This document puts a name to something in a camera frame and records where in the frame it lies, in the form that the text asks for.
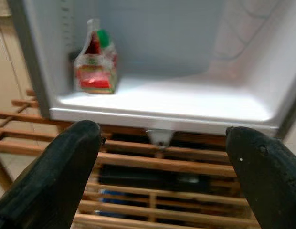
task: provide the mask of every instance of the green cap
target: green cap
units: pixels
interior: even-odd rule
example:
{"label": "green cap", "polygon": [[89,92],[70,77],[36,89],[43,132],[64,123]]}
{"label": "green cap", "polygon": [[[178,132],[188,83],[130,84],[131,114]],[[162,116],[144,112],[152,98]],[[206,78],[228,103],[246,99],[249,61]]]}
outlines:
{"label": "green cap", "polygon": [[110,44],[110,37],[107,34],[107,32],[105,30],[98,30],[97,31],[99,40],[100,40],[100,44],[102,48],[105,48],[107,46],[109,46]]}

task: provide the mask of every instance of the freezer compartment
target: freezer compartment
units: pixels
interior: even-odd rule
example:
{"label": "freezer compartment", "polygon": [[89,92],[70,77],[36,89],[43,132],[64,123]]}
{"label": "freezer compartment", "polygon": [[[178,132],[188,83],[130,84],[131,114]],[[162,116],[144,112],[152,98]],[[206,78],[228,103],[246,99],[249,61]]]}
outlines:
{"label": "freezer compartment", "polygon": [[[22,7],[41,70],[32,81],[40,77],[49,105],[42,113],[53,119],[213,134],[245,125],[274,135],[296,98],[296,0],[24,0]],[[73,87],[67,57],[84,44],[93,17],[118,49],[114,95]]]}

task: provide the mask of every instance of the wooden rack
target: wooden rack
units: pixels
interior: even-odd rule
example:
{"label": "wooden rack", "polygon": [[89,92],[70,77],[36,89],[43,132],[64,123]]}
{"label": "wooden rack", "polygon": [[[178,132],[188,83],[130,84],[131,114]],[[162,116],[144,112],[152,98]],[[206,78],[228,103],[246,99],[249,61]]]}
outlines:
{"label": "wooden rack", "polygon": [[[56,137],[49,133],[6,128],[10,122],[54,125],[58,132],[72,124],[27,114],[26,109],[37,109],[39,104],[34,91],[27,90],[26,93],[32,96],[31,100],[12,100],[12,105],[19,107],[16,112],[0,112],[0,119],[3,119],[0,124],[0,152],[39,156],[45,149],[44,146],[4,139],[8,137],[49,143]],[[98,154],[97,163],[78,208],[79,213],[75,215],[74,222],[78,226],[99,226],[103,229],[259,228],[247,200],[240,192],[235,171],[224,151],[223,136],[176,133],[172,139],[176,144],[160,150],[147,141],[144,129],[110,125],[102,125],[101,128],[107,141]],[[210,177],[211,188],[208,193],[190,193],[102,185],[98,183],[98,171],[106,164],[205,174]],[[0,184],[5,190],[12,184],[1,161]],[[101,190],[125,195],[103,194]],[[124,203],[132,201],[139,205],[104,203],[100,201],[101,198],[125,201]],[[100,216],[98,211],[128,215],[131,219]]]}

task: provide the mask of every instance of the black object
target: black object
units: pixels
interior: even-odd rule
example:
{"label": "black object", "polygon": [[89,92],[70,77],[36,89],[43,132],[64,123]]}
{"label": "black object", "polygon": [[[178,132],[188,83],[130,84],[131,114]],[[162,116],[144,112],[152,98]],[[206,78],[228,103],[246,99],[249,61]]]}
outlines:
{"label": "black object", "polygon": [[206,175],[112,165],[103,165],[99,183],[185,192],[206,192],[210,188]]}
{"label": "black object", "polygon": [[0,200],[0,229],[69,229],[101,145],[81,121],[57,136]]}
{"label": "black object", "polygon": [[296,229],[296,156],[245,127],[227,129],[226,150],[262,229]]}

